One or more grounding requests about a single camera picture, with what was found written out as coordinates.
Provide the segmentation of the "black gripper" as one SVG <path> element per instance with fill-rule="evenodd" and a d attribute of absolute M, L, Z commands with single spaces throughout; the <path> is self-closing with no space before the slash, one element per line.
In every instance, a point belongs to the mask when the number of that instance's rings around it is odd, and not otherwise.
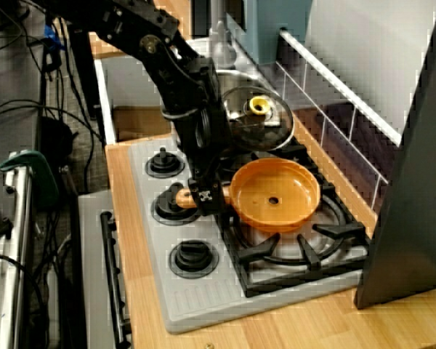
<path fill-rule="evenodd" d="M 193 201 L 198 206 L 201 216 L 221 214 L 225 211 L 225 194 L 217 170 L 220 165 L 219 155 L 191 156 L 188 160 L 191 178 L 188 186 Z"/>

